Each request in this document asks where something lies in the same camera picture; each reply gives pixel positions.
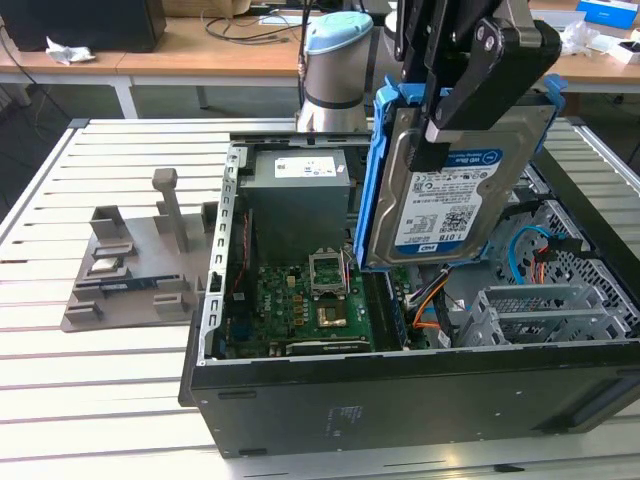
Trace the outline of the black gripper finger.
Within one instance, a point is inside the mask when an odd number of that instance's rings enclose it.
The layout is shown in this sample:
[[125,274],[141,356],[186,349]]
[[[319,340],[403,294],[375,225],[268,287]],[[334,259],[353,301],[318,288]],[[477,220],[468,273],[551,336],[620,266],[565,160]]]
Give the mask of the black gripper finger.
[[394,56],[402,63],[403,83],[426,80],[424,58],[433,10],[432,0],[399,0],[397,3]]
[[433,2],[415,170],[441,169],[452,142],[439,133],[490,129],[561,52],[558,32],[526,1]]

